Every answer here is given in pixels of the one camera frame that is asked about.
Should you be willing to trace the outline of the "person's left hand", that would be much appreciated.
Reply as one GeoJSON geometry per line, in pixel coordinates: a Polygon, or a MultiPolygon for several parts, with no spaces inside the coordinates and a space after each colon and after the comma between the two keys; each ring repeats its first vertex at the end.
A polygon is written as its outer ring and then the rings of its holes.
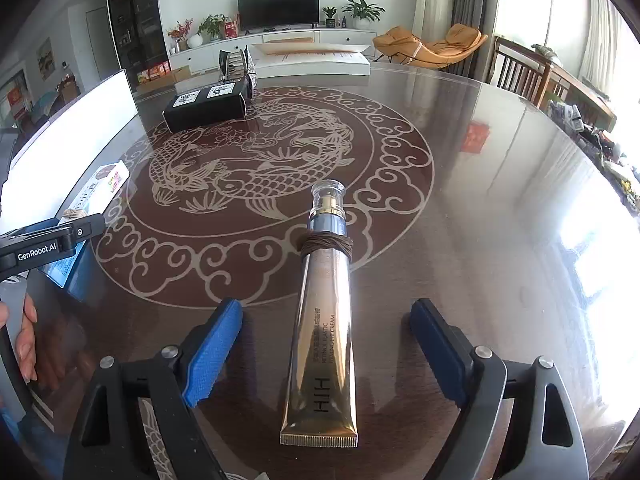
{"type": "Polygon", "coordinates": [[[37,321],[36,306],[32,301],[32,297],[26,295],[21,330],[16,337],[16,360],[25,382],[37,379],[35,370],[37,362],[35,325],[37,321]]]}

